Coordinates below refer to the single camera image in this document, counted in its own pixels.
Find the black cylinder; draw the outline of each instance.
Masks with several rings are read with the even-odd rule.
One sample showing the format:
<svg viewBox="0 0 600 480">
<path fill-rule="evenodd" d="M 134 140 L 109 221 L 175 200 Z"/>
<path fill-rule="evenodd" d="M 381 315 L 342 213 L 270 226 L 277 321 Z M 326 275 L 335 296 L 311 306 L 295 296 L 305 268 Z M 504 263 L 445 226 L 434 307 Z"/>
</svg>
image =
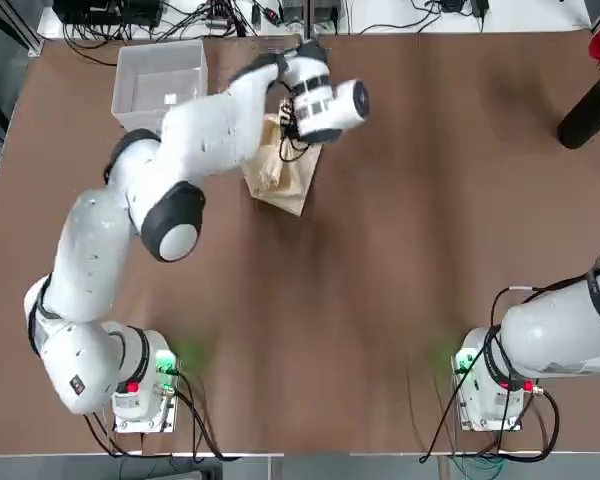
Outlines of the black cylinder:
<svg viewBox="0 0 600 480">
<path fill-rule="evenodd" d="M 580 148 L 600 131 L 600 80 L 558 125 L 558 140 L 567 148 Z"/>
</svg>

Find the gray floor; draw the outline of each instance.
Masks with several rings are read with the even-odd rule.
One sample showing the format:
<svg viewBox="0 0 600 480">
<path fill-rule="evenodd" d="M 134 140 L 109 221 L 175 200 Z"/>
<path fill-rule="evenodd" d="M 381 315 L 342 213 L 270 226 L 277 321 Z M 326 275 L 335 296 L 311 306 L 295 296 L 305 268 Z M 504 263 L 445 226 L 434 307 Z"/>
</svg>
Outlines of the gray floor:
<svg viewBox="0 0 600 480">
<path fill-rule="evenodd" d="M 267 480 L 269 465 L 266 458 L 245 459 L 220 467 L 214 461 L 205 465 L 213 469 L 218 480 Z M 471 469 L 466 478 L 488 480 L 490 472 Z M 188 462 L 179 459 L 174 465 L 168 460 L 114 460 L 104 456 L 73 457 L 18 457 L 0 458 L 0 480 L 132 480 L 156 478 L 188 471 Z M 461 480 L 465 476 L 455 466 L 443 465 L 442 475 L 438 463 L 432 458 L 425 465 L 414 456 L 348 456 L 302 455 L 287 456 L 274 461 L 272 480 L 403 480 L 422 479 Z M 542 463 L 520 465 L 506 463 L 501 480 L 600 480 L 600 455 L 554 454 Z"/>
</svg>

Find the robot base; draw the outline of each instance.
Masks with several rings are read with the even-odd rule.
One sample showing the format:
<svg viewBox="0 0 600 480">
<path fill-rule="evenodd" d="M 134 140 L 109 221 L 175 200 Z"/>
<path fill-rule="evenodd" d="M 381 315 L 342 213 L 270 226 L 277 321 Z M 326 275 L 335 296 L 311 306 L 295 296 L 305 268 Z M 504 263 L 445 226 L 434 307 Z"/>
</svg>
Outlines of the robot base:
<svg viewBox="0 0 600 480">
<path fill-rule="evenodd" d="M 171 433 L 175 430 L 177 399 L 154 388 L 171 384 L 174 377 L 157 371 L 156 353 L 170 353 L 162 335 L 146 330 L 149 340 L 149 366 L 135 393 L 115 393 L 111 399 L 118 433 Z"/>
<path fill-rule="evenodd" d="M 478 354 L 476 348 L 462 348 L 451 359 L 452 371 L 463 371 L 471 365 Z M 453 374 L 453 384 L 457 386 L 464 373 Z M 515 425 L 523 406 L 522 390 L 510 392 L 507 419 L 504 429 L 510 430 Z M 482 357 L 475 363 L 458 391 L 456 407 L 460 425 L 465 431 L 500 431 L 502 416 L 507 399 L 507 390 L 489 376 Z"/>
</svg>

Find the wire bundle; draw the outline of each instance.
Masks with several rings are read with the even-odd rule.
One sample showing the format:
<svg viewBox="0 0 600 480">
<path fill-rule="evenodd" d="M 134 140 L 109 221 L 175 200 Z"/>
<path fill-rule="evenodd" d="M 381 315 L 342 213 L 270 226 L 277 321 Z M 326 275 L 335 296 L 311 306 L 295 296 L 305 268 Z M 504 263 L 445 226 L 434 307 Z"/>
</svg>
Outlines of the wire bundle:
<svg viewBox="0 0 600 480">
<path fill-rule="evenodd" d="M 90 60 L 94 63 L 107 67 L 115 67 L 117 64 L 99 60 L 86 52 L 97 50 L 112 41 L 122 41 L 126 45 L 129 41 L 133 40 L 133 28 L 135 27 L 147 32 L 149 34 L 149 39 L 156 43 L 172 40 L 176 36 L 178 36 L 177 38 L 179 40 L 182 40 L 186 31 L 191 26 L 212 18 L 214 13 L 223 13 L 229 17 L 227 28 L 224 32 L 220 34 L 208 33 L 205 35 L 198 35 L 193 38 L 225 38 L 233 34 L 237 34 L 239 37 L 244 37 L 246 35 L 246 28 L 249 28 L 251 32 L 257 36 L 257 33 L 251 24 L 247 21 L 238 8 L 236 0 L 207 0 L 206 2 L 200 4 L 193 12 L 185 12 L 164 1 L 161 2 L 161 4 L 166 9 L 171 8 L 184 15 L 184 18 L 178 23 L 170 23 L 167 20 L 162 19 L 162 22 L 168 24 L 169 28 L 161 33 L 156 33 L 155 28 L 146 28 L 140 25 L 131 25 L 126 23 L 116 26 L 115 30 L 111 25 L 106 27 L 102 25 L 71 25 L 68 27 L 66 24 L 63 24 L 62 35 L 64 40 L 67 42 L 67 45 L 69 45 L 69 48 L 71 48 L 71 50 L 73 50 L 77 55 L 86 60 Z M 95 40 L 99 43 L 89 45 L 80 44 L 74 38 L 76 33 L 82 40 Z"/>
<path fill-rule="evenodd" d="M 427 0 L 424 3 L 424 7 L 418 7 L 415 4 L 415 1 L 411 0 L 411 5 L 413 6 L 413 8 L 415 10 L 418 10 L 420 12 L 425 12 L 426 15 L 416 22 L 407 23 L 405 25 L 393 25 L 393 24 L 388 24 L 388 23 L 376 23 L 373 25 L 369 25 L 368 27 L 366 27 L 362 31 L 360 31 L 357 35 L 362 35 L 363 33 L 367 32 L 373 28 L 403 29 L 403 28 L 412 28 L 412 27 L 417 27 L 417 26 L 420 26 L 420 28 L 417 30 L 417 33 L 422 33 L 427 27 L 434 24 L 435 22 L 440 20 L 440 18 L 442 17 L 442 2 L 440 0 Z M 465 12 L 457 12 L 457 13 L 459 15 L 462 15 L 463 17 L 470 17 L 472 15 L 471 13 L 465 13 Z M 434 17 L 427 22 L 427 20 L 429 19 L 429 16 L 432 14 L 434 15 Z M 484 27 L 484 17 L 482 18 L 480 32 L 482 32 L 483 27 Z M 347 28 L 349 30 L 349 35 L 350 35 L 351 34 L 351 22 L 350 22 L 350 18 L 349 18 L 348 6 L 347 6 Z"/>
<path fill-rule="evenodd" d="M 495 480 L 504 470 L 504 460 L 501 458 L 449 458 L 468 480 L 477 480 L 476 474 L 487 475 L 487 480 Z"/>
</svg>

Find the electronic equipment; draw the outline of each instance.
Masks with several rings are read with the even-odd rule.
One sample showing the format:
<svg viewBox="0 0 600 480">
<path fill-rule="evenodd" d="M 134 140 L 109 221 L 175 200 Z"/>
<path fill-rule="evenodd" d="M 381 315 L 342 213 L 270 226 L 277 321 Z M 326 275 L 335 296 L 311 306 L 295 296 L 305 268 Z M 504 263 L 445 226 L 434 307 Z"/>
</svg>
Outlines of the electronic equipment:
<svg viewBox="0 0 600 480">
<path fill-rule="evenodd" d="M 474 17 L 484 19 L 489 11 L 489 0 L 471 0 L 471 10 Z"/>
<path fill-rule="evenodd" d="M 70 25 L 142 25 L 157 27 L 161 0 L 54 0 L 53 11 Z"/>
<path fill-rule="evenodd" d="M 305 0 L 281 0 L 282 18 L 285 23 L 304 22 L 304 4 Z M 341 0 L 312 0 L 313 23 L 331 23 L 331 9 L 336 8 L 341 11 Z"/>
<path fill-rule="evenodd" d="M 443 12 L 461 12 L 467 0 L 439 0 Z"/>
</svg>

